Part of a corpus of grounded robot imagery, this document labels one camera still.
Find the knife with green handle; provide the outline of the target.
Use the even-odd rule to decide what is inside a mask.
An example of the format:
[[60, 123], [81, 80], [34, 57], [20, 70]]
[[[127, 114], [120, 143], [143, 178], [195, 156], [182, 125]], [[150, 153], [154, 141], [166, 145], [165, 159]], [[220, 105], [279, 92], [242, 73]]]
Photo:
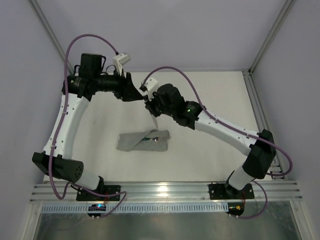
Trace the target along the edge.
[[[147, 107], [147, 103], [148, 103], [148, 101], [149, 101], [148, 96], [145, 95], [145, 96], [143, 97], [143, 100], [144, 100], [144, 104], [145, 104], [145, 108], [146, 108], [146, 107]], [[152, 121], [153, 121], [153, 123], [154, 123], [155, 128], [158, 130], [158, 129], [159, 129], [159, 125], [158, 125], [158, 121], [157, 121], [156, 117], [155, 117], [150, 111], [148, 111], [148, 112], [149, 112], [149, 114], [150, 114], [150, 116], [151, 116], [151, 119], [152, 119]]]

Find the fork with green handle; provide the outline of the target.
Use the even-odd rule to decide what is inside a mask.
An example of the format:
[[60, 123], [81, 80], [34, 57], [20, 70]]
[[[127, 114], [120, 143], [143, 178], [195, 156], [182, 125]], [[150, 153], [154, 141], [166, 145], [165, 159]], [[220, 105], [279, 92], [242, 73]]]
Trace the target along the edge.
[[152, 142], [160, 142], [162, 140], [161, 137], [144, 137], [142, 141], [152, 141]]

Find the grey cloth napkin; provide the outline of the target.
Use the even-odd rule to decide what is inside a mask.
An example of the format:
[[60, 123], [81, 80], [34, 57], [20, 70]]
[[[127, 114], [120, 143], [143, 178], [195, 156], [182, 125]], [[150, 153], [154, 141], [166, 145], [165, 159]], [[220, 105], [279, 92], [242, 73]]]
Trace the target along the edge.
[[[143, 138], [153, 137], [161, 137], [161, 141], [142, 141]], [[121, 133], [116, 149], [123, 152], [166, 152], [168, 150], [168, 140], [170, 139], [171, 136], [168, 130], [150, 129], [143, 132]]]

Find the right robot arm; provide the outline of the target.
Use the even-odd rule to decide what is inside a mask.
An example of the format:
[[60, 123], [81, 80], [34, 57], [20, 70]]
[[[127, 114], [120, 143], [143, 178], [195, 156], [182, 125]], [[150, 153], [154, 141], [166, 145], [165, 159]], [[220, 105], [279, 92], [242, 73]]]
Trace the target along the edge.
[[231, 198], [239, 198], [247, 184], [264, 179], [276, 156], [273, 135], [268, 130], [253, 133], [244, 131], [229, 122], [223, 123], [213, 114], [207, 114], [198, 102], [185, 100], [179, 90], [170, 83], [153, 87], [142, 86], [146, 92], [144, 103], [154, 117], [167, 115], [180, 126], [204, 132], [231, 145], [246, 156], [244, 163], [227, 178], [224, 188]]

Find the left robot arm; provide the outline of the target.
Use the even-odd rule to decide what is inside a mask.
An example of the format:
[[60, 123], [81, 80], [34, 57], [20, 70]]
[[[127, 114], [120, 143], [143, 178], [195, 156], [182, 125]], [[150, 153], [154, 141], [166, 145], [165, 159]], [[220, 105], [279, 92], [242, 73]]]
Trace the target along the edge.
[[35, 152], [32, 162], [47, 176], [65, 180], [96, 191], [102, 187], [102, 178], [85, 170], [81, 161], [73, 160], [73, 148], [83, 114], [97, 92], [111, 92], [123, 102], [140, 101], [142, 95], [135, 88], [129, 72], [123, 66], [130, 61], [127, 53], [113, 57], [115, 70], [103, 72], [105, 56], [83, 53], [80, 65], [67, 76], [62, 87], [60, 110], [52, 133], [42, 152]]

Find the controller board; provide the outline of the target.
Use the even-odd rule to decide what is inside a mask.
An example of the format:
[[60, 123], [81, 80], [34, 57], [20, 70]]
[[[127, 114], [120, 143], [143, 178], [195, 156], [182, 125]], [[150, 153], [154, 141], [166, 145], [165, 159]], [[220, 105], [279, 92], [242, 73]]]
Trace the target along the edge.
[[227, 214], [231, 217], [240, 217], [245, 211], [245, 204], [242, 202], [230, 202], [227, 204]]
[[88, 207], [87, 215], [91, 219], [101, 219], [104, 218], [107, 213], [107, 207], [105, 203], [96, 203]]

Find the right controller board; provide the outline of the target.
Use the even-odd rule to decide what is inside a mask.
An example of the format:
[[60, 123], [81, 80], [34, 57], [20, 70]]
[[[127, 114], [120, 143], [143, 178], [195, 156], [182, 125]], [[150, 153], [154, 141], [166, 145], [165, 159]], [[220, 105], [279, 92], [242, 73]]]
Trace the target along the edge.
[[227, 204], [227, 214], [231, 217], [240, 217], [245, 211], [245, 204], [242, 202], [230, 202]]

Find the left corner frame post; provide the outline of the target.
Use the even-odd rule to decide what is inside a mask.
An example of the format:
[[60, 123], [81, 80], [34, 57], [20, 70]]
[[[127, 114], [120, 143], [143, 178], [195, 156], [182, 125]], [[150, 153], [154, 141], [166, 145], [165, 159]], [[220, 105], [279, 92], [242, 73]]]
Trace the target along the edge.
[[58, 40], [50, 22], [48, 21], [46, 15], [45, 15], [45, 13], [43, 12], [40, 4], [38, 3], [37, 0], [27, 0], [27, 2], [29, 3], [35, 16], [39, 20], [42, 28], [44, 29], [45, 33], [47, 34], [51, 44], [53, 45], [54, 49], [56, 50], [58, 56], [60, 57], [60, 59], [63, 62], [65, 62], [65, 57], [66, 57], [65, 51], [64, 51], [60, 41]]

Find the corner frame post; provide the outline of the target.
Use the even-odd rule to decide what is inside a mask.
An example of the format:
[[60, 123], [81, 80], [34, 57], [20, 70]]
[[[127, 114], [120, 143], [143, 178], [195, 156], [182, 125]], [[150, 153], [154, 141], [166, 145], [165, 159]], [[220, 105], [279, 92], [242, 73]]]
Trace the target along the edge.
[[65, 62], [65, 57], [66, 57], [65, 51], [64, 51], [60, 41], [58, 40], [50, 22], [48, 21], [46, 15], [45, 15], [45, 13], [43, 12], [40, 4], [38, 3], [37, 0], [27, 0], [27, 2], [29, 3], [35, 16], [39, 20], [42, 28], [44, 29], [45, 33], [47, 34], [51, 44], [53, 45], [54, 49], [56, 50], [58, 56], [60, 57], [60, 59], [63, 62]]
[[280, 8], [279, 13], [277, 14], [270, 30], [268, 31], [259, 51], [254, 58], [251, 67], [249, 68], [248, 72], [252, 75], [256, 68], [258, 67], [259, 63], [263, 59], [265, 53], [271, 46], [272, 42], [276, 38], [279, 30], [281, 29], [283, 23], [285, 22], [286, 18], [288, 17], [289, 13], [291, 12], [293, 6], [295, 5], [296, 0], [285, 0], [283, 6]]

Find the aluminium rail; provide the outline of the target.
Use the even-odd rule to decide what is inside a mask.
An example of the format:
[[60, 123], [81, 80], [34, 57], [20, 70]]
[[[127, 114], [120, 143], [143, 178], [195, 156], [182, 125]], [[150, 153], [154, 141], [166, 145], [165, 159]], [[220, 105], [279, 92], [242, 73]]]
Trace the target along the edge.
[[[243, 75], [245, 87], [249, 96], [250, 104], [253, 110], [258, 131], [261, 132], [263, 129], [271, 131], [252, 75], [250, 74], [249, 70], [244, 70], [242, 72], [242, 75]], [[283, 168], [283, 163], [282, 163], [283, 160], [286, 160], [286, 158], [283, 156], [283, 154], [280, 151], [277, 150], [276, 156], [269, 169], [271, 173], [271, 178], [273, 180], [284, 180], [284, 181], [287, 180], [284, 175], [277, 176], [279, 174], [283, 174], [286, 170], [285, 168]]]
[[[126, 192], [128, 203], [209, 202], [210, 182], [106, 182], [119, 185]], [[252, 183], [256, 201], [263, 201], [266, 192], [269, 201], [301, 201], [302, 193], [295, 181], [271, 180]]]

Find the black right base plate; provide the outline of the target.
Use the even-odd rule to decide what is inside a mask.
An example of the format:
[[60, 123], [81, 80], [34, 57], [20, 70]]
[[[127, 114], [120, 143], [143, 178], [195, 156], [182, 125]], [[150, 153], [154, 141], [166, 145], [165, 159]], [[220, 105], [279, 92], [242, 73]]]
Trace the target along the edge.
[[242, 190], [231, 187], [228, 183], [211, 182], [208, 185], [208, 194], [211, 200], [240, 200], [255, 198], [252, 184], [248, 183]]

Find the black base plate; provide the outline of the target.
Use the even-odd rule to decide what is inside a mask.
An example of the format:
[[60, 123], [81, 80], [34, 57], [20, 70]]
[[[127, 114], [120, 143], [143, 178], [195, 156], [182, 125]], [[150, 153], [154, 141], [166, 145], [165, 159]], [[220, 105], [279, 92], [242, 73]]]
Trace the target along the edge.
[[231, 187], [228, 183], [211, 182], [208, 185], [208, 194], [211, 200], [240, 200], [255, 198], [252, 184], [248, 183], [242, 190]]
[[86, 190], [82, 188], [77, 192], [76, 200], [78, 202], [92, 202], [92, 201], [112, 201], [120, 200], [120, 185], [104, 185], [98, 190]]

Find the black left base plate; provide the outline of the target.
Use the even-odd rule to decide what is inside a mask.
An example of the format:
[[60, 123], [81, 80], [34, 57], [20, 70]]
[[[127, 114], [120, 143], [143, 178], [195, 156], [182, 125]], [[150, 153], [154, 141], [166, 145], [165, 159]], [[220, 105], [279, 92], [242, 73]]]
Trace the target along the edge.
[[77, 192], [76, 200], [78, 202], [92, 202], [92, 201], [112, 201], [120, 200], [120, 185], [104, 185], [98, 190], [86, 190], [82, 188]]

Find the aluminium front rail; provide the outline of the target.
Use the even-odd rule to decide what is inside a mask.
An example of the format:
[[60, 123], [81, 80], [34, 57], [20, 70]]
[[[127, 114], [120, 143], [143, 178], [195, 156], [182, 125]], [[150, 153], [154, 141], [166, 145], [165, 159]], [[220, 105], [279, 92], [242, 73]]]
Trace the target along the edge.
[[[106, 182], [119, 185], [126, 192], [128, 203], [209, 202], [210, 182]], [[266, 192], [269, 201], [301, 201], [302, 193], [295, 181], [271, 180], [252, 183], [256, 201], [263, 201]]]

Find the right corner frame post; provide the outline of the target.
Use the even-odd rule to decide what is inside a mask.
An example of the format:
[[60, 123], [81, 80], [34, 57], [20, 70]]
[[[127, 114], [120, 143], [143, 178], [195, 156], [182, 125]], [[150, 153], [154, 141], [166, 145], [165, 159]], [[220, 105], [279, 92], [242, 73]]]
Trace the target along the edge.
[[288, 17], [289, 13], [291, 12], [293, 6], [295, 5], [296, 0], [285, 0], [283, 6], [280, 8], [279, 13], [277, 14], [270, 30], [268, 31], [259, 51], [254, 58], [251, 67], [249, 68], [248, 72], [252, 75], [256, 68], [258, 67], [259, 63], [263, 59], [265, 53], [271, 46], [272, 42], [276, 38], [279, 30], [281, 29], [283, 23], [285, 22], [286, 18]]

